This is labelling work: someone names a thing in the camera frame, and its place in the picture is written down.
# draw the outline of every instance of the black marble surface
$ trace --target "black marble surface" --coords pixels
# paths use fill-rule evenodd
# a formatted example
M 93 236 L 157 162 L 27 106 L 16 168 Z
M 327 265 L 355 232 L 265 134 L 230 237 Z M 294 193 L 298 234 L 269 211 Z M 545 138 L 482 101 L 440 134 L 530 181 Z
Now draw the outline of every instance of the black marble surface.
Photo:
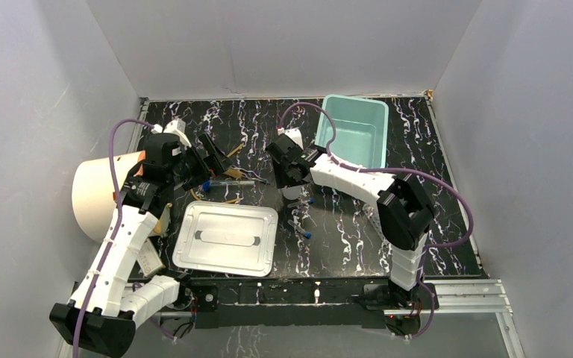
M 440 147 L 428 103 L 423 97 L 377 98 L 389 106 L 387 166 L 402 166 L 430 173 L 451 182 Z M 269 277 L 359 277 L 387 276 L 391 250 L 379 238 L 363 213 L 363 204 L 331 188 L 307 185 L 307 197 L 313 204 L 287 209 L 276 189 L 271 160 L 264 148 L 276 138 L 278 114 L 297 100 L 236 100 L 236 101 L 162 101 L 151 102 L 146 121 L 165 125 L 173 119 L 186 122 L 186 135 L 202 150 L 198 135 L 209 133 L 225 152 L 244 144 L 232 157 L 234 165 L 247 169 L 250 175 L 265 178 L 269 184 L 214 188 L 206 196 L 210 201 L 240 198 L 241 204 L 272 207 L 280 214 L 275 241 L 273 269 Z M 322 100 L 304 100 L 322 105 Z M 299 127 L 304 145 L 313 142 L 319 114 L 300 108 L 287 117 L 287 128 Z M 149 133 L 143 132 L 143 140 Z M 430 182 L 426 190 L 437 210 L 428 242 L 451 242 L 466 232 L 460 207 L 454 197 Z M 172 262 L 175 238 L 178 235 L 185 206 L 193 201 L 189 192 L 175 193 L 171 234 L 153 243 L 164 264 L 178 269 Z M 300 222 L 312 233 L 310 239 L 297 234 L 288 219 Z M 454 249 L 431 248 L 427 253 L 425 272 L 432 276 L 474 276 L 483 274 L 467 242 Z M 194 271 L 193 277 L 227 275 Z

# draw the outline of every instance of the plastic container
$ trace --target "plastic container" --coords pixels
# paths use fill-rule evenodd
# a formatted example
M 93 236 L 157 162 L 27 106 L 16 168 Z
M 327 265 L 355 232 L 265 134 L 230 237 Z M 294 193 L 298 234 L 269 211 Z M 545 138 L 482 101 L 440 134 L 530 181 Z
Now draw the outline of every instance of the plastic container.
M 322 108 L 335 120 L 337 138 L 331 144 L 336 156 L 366 168 L 385 167 L 389 108 L 382 101 L 344 95 L 327 95 Z M 320 114 L 315 144 L 326 146 L 333 128 Z

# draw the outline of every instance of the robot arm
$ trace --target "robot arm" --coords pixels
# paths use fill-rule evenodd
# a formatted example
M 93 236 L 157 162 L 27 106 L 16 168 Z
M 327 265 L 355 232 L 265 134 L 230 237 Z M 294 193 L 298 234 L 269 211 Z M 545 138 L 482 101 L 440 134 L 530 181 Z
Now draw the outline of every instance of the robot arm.
M 173 121 L 164 133 L 147 139 L 144 160 L 128 172 L 121 188 L 122 223 L 115 238 L 111 239 L 111 234 L 118 209 L 113 212 L 109 230 L 87 276 L 67 304 L 55 304 L 51 310 L 50 321 L 69 344 L 73 344 L 78 314 L 84 310 L 79 345 L 105 356 L 121 357 L 129 348 L 135 330 L 161 308 L 177 301 L 180 285 L 171 277 L 155 276 L 123 299 L 122 293 L 144 242 L 157 232 L 159 218 L 167 217 L 163 214 L 172 202 L 174 188 L 181 186 L 188 190 L 198 186 L 212 175 L 223 173 L 231 164 L 205 134 L 199 140 L 208 155 L 200 156 L 185 137 L 181 123 Z M 104 256 L 104 265 L 97 271 Z M 98 275 L 97 281 L 84 307 L 94 274 Z
M 375 230 L 392 245 L 389 279 L 405 292 L 416 289 L 434 215 L 433 204 L 418 179 L 344 169 L 333 163 L 322 147 L 302 149 L 298 138 L 299 130 L 288 130 L 266 148 L 278 188 L 312 182 L 367 203 L 373 209 L 370 221 Z

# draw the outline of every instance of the white wall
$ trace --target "white wall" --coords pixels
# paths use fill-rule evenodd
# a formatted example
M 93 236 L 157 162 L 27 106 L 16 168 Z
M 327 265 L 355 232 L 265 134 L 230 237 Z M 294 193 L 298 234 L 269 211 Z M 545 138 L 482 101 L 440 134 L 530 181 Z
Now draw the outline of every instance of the white wall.
M 88 0 L 137 94 L 433 89 L 480 0 Z
M 573 357 L 573 1 L 484 0 L 435 92 L 529 357 Z
M 73 216 L 72 176 L 138 101 L 84 0 L 0 0 L 0 357 L 57 353 L 49 311 L 95 247 Z
M 163 323 L 175 330 L 180 321 Z M 387 329 L 361 326 L 243 326 L 192 332 L 173 345 L 149 322 L 137 330 L 124 358 L 504 358 L 495 315 L 437 315 L 429 333 L 412 342 Z M 93 358 L 92 354 L 82 358 Z

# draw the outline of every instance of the blue-capped syringe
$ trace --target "blue-capped syringe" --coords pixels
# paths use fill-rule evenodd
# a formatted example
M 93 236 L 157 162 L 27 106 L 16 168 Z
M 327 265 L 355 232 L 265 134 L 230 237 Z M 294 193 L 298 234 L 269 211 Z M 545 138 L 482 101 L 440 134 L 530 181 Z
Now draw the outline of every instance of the blue-capped syringe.
M 312 204 L 312 203 L 313 203 L 313 198 L 310 198 L 310 199 L 308 199 L 308 200 L 306 200 L 306 201 L 298 200 L 298 201 L 296 201 L 295 203 L 288 204 L 286 207 L 288 207 L 289 209 L 291 209 L 291 208 L 293 208 L 293 207 L 299 207 L 299 206 L 302 205 L 302 204 Z
M 254 180 L 208 180 L 203 183 L 203 192 L 209 192 L 210 188 L 215 186 L 227 186 L 227 185 L 236 185 L 236 186 L 253 186 L 256 182 Z
M 293 226 L 295 231 L 297 231 L 298 233 L 300 233 L 302 236 L 306 237 L 307 239 L 310 239 L 310 233 L 308 231 L 306 231 L 305 229 L 303 229 L 302 226 L 296 224 L 291 219 L 289 219 L 287 222 L 289 223 L 289 225 Z

